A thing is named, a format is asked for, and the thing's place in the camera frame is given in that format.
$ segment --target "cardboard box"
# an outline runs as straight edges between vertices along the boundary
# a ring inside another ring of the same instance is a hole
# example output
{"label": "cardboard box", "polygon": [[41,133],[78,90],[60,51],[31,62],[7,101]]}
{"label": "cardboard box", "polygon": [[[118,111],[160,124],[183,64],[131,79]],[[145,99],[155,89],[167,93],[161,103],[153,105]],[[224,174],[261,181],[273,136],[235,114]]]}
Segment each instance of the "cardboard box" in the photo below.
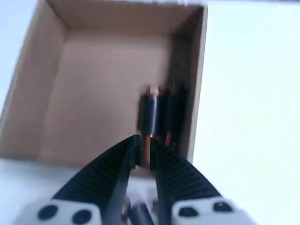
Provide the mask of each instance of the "cardboard box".
{"label": "cardboard box", "polygon": [[2,113],[0,156],[84,166],[138,133],[148,84],[189,85],[180,151],[192,160],[207,8],[41,0]]}

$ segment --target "box wall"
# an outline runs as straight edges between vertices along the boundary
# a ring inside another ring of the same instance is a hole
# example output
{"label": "box wall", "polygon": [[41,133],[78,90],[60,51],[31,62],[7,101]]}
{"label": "box wall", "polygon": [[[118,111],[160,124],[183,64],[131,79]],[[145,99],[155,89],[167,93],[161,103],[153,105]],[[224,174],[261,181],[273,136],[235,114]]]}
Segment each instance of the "box wall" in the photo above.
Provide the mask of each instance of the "box wall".
{"label": "box wall", "polygon": [[129,35],[176,33],[199,8],[177,3],[114,0],[48,0],[71,30]]}
{"label": "box wall", "polygon": [[183,134],[183,138],[188,139],[188,148],[186,157],[187,160],[193,162],[195,138],[196,138],[196,128],[197,128],[197,118],[199,111],[199,101],[200,92],[202,84],[202,73],[204,64],[204,51],[205,51],[205,39],[206,39],[206,29],[207,29],[207,14],[208,10],[206,7],[202,10],[202,16],[198,21],[195,36],[193,38],[192,44],[192,60],[191,60],[191,81],[190,83],[195,84],[195,88],[191,90],[189,96],[189,105],[193,108],[187,109],[186,119],[188,122],[185,124],[184,132],[188,132],[188,135]]}
{"label": "box wall", "polygon": [[66,30],[45,1],[37,6],[3,110],[2,157],[36,158]]}

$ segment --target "white surface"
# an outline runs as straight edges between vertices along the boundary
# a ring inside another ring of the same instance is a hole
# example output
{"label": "white surface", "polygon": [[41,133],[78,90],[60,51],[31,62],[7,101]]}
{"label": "white surface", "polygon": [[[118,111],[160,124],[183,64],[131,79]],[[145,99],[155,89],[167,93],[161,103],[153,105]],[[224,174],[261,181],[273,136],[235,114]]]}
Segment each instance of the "white surface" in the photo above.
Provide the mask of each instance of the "white surface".
{"label": "white surface", "polygon": [[[1,3],[0,104],[35,3]],[[210,2],[194,164],[261,225],[300,224],[299,23],[299,5]],[[74,173],[1,160],[1,223]]]}

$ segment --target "white table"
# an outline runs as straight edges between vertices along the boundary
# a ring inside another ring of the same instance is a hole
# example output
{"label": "white table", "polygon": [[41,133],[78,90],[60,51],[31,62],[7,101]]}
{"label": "white table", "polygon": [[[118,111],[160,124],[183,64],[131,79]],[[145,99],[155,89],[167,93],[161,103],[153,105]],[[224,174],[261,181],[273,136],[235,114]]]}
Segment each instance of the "white table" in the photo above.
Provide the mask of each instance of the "white table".
{"label": "white table", "polygon": [[[1,3],[0,105],[35,4]],[[300,224],[299,23],[299,5],[209,4],[194,165],[262,225]],[[76,171],[0,160],[2,224]]]}

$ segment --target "black cylinder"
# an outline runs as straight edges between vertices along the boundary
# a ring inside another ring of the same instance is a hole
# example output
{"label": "black cylinder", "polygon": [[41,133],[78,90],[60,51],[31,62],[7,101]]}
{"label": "black cylinder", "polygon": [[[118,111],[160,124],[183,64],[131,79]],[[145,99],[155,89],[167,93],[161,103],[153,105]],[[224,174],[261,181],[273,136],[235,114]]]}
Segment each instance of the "black cylinder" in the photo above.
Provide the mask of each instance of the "black cylinder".
{"label": "black cylinder", "polygon": [[172,132],[176,128],[178,122],[178,95],[169,95],[165,99],[165,114],[164,114],[164,131]]}
{"label": "black cylinder", "polygon": [[145,135],[157,135],[161,130],[162,97],[147,98],[145,100],[145,114],[142,131]]}
{"label": "black cylinder", "polygon": [[128,211],[128,216],[132,225],[154,225],[147,206],[140,203]]}

